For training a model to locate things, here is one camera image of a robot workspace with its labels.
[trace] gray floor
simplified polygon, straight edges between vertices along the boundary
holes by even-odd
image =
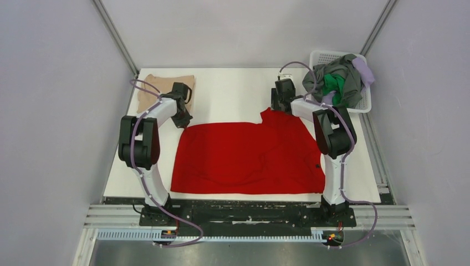
[[[346,232],[346,243],[364,232]],[[97,241],[90,265],[409,265],[399,231],[375,232],[343,250],[318,243],[214,243],[161,249],[149,242]]]

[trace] white table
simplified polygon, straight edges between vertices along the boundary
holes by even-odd
[[[277,68],[232,68],[232,69],[157,69],[147,68],[140,71],[139,79],[147,75],[172,77],[194,75],[196,88],[191,115],[191,125],[214,122],[253,122],[261,123],[260,112],[270,106],[270,90],[274,87],[279,69]],[[297,93],[305,93],[302,79],[304,69],[286,69],[294,77]],[[137,90],[132,95],[128,110],[129,115],[136,115],[139,101]],[[345,184],[346,195],[352,200],[380,202],[379,191],[375,182],[372,165],[367,151],[364,133],[358,114],[351,114],[352,124],[357,134],[357,144],[350,155],[347,168],[348,178]],[[303,120],[309,132],[315,137],[313,124]],[[163,184],[167,190],[171,187],[173,164],[178,142],[183,132],[177,129],[171,119],[160,128],[160,159],[158,162]],[[170,191],[172,198],[197,200],[245,200],[245,201],[308,201],[319,202],[318,193],[283,194],[283,195],[244,195],[244,194],[189,194]],[[137,177],[126,164],[119,160],[116,152],[105,197],[144,197]]]

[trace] gray wall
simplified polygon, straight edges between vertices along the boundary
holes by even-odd
[[[70,265],[130,71],[91,1],[2,1],[0,265]]]
[[[399,1],[367,56],[372,119],[430,265],[470,262],[470,2]]]
[[[138,67],[281,67],[358,53],[387,0],[103,0]]]

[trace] metal frame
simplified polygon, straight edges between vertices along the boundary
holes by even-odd
[[[130,70],[138,76],[139,70],[132,57],[124,45],[116,27],[107,13],[101,0],[92,0],[103,22],[105,23],[111,37],[119,48]],[[360,54],[366,55],[373,45],[383,25],[388,19],[391,11],[395,7],[397,0],[388,0],[384,10],[380,14],[369,37],[367,38]],[[367,148],[370,151],[374,174],[377,186],[381,194],[392,193],[389,184],[389,172],[384,163],[382,153],[378,147],[375,131],[368,114],[360,116],[362,127],[366,136]],[[344,228],[345,230],[363,231],[368,230],[374,221],[374,211],[370,206],[352,206],[355,211],[357,227]],[[407,206],[378,205],[379,218],[375,230],[400,230],[405,250],[411,266],[426,266],[427,263],[420,253],[420,245],[416,235],[416,227],[411,218]],[[79,246],[76,251],[73,265],[89,265],[96,240],[100,239],[127,239],[127,240],[159,240],[158,232],[162,230],[173,230],[174,227],[141,227],[139,226],[140,216],[133,209],[132,205],[91,205],[87,214],[84,228],[80,237]],[[242,239],[242,238],[206,238],[204,241],[282,241],[282,242],[317,242],[320,232],[335,230],[336,228],[316,227],[311,228],[311,238],[281,238],[265,237],[263,239]]]

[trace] pile of clothes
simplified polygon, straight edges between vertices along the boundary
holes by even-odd
[[[329,64],[313,67],[316,87],[313,97],[319,103],[354,108],[362,99],[361,92],[375,79],[367,64],[353,54],[347,54]],[[314,88],[313,77],[307,73],[302,81],[304,88]]]

